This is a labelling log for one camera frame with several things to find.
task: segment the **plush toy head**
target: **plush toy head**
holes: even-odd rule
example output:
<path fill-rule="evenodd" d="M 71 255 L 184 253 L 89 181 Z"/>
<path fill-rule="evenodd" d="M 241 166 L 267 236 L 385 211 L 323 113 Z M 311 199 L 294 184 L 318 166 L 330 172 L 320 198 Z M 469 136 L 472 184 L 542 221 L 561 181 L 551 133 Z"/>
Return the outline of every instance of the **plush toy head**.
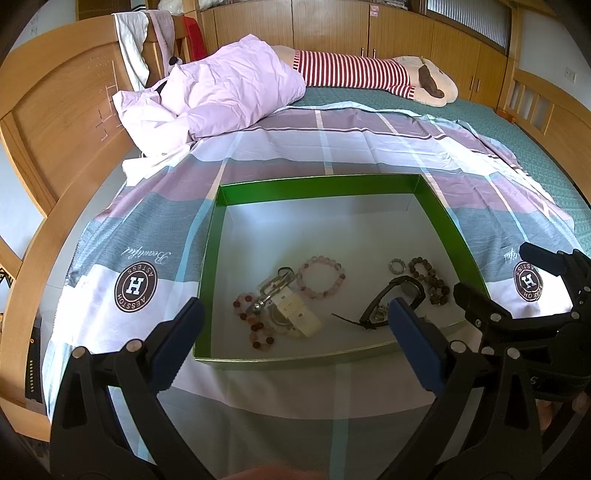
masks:
<path fill-rule="evenodd" d="M 397 57 L 415 87 L 414 100 L 431 106 L 444 106 L 457 98 L 457 86 L 431 61 L 422 57 Z"/>

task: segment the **stuffed animal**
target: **stuffed animal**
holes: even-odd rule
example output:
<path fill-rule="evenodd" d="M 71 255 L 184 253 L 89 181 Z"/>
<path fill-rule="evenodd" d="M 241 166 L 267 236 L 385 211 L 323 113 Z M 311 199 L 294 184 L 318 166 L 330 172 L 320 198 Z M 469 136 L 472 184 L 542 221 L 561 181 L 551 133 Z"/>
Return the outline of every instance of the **stuffed animal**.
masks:
<path fill-rule="evenodd" d="M 387 90 L 431 106 L 444 106 L 457 98 L 453 80 L 422 57 L 371 59 L 285 46 L 272 48 L 280 60 L 302 74 L 308 87 Z"/>

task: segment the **silver screw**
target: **silver screw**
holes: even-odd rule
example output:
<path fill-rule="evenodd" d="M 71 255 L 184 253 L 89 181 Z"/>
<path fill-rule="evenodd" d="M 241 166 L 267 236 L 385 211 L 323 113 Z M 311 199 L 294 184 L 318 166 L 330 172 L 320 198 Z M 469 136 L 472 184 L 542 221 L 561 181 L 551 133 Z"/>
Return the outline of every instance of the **silver screw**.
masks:
<path fill-rule="evenodd" d="M 72 352 L 72 356 L 74 358 L 80 358 L 85 353 L 86 353 L 86 348 L 84 348 L 83 346 L 77 346 L 76 348 L 74 348 L 74 351 Z"/>
<path fill-rule="evenodd" d="M 464 353 L 467 349 L 467 346 L 464 342 L 461 342 L 460 340 L 454 340 L 451 343 L 450 348 L 456 353 Z"/>
<path fill-rule="evenodd" d="M 130 340 L 129 342 L 127 342 L 127 345 L 125 345 L 125 349 L 128 352 L 137 352 L 140 348 L 142 348 L 142 340 Z"/>
<path fill-rule="evenodd" d="M 513 360 L 517 360 L 521 354 L 517 348 L 509 347 L 507 349 L 507 355 L 509 355 Z"/>

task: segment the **circular logo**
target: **circular logo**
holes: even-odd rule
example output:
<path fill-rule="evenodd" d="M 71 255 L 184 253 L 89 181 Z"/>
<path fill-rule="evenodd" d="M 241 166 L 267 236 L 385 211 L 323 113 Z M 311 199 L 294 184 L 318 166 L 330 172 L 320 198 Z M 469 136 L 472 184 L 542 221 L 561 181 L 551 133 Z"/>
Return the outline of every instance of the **circular logo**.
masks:
<path fill-rule="evenodd" d="M 126 313 L 143 309 L 156 291 L 158 275 L 148 262 L 137 262 L 127 267 L 115 283 L 115 304 Z"/>
<path fill-rule="evenodd" d="M 525 301 L 537 301 L 542 295 L 542 277 L 531 263 L 519 262 L 513 270 L 517 293 Z"/>

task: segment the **white wall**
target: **white wall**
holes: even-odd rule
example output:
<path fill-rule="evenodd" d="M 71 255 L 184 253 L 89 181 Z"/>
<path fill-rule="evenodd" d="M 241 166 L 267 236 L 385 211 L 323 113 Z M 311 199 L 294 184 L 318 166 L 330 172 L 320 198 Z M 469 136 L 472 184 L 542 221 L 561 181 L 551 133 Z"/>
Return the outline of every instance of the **white wall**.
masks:
<path fill-rule="evenodd" d="M 49 0 L 34 15 L 13 48 L 61 25 L 76 21 L 76 0 Z M 41 223 L 41 214 L 29 199 L 3 148 L 0 148 L 0 236 L 19 255 Z M 0 284 L 0 312 L 8 298 L 8 286 Z"/>
<path fill-rule="evenodd" d="M 576 72 L 575 83 L 564 76 L 566 67 Z M 591 68 L 556 20 L 525 11 L 519 68 L 554 83 L 591 109 Z"/>

